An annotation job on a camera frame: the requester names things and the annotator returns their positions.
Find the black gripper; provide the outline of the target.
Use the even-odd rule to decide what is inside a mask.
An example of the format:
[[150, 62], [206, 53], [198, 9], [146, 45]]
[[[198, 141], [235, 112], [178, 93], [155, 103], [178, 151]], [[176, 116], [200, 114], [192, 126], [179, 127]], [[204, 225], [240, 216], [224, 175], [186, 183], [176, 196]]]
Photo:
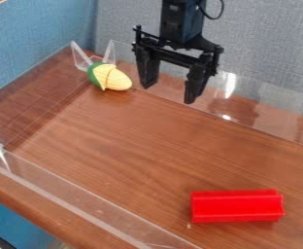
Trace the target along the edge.
[[210, 77], [216, 73], [224, 48], [206, 40], [200, 34], [180, 43], [146, 32], [140, 25], [136, 25], [132, 31], [135, 38], [131, 51], [142, 87], [148, 89], [156, 83], [162, 61], [183, 68], [191, 67], [183, 92], [183, 103], [191, 104], [203, 93]]

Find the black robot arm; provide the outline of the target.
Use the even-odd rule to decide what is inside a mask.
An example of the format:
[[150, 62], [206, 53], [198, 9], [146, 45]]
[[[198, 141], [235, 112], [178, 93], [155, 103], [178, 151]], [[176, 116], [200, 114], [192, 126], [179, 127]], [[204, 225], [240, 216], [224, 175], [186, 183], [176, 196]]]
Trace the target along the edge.
[[135, 56], [140, 85], [148, 89], [159, 78], [160, 62], [188, 69], [184, 80], [183, 103], [191, 104], [203, 93], [207, 81], [218, 73], [220, 45], [202, 37], [203, 18], [218, 19], [224, 9], [212, 18], [207, 15], [207, 0], [162, 0], [159, 34], [132, 28], [135, 39], [131, 51]]

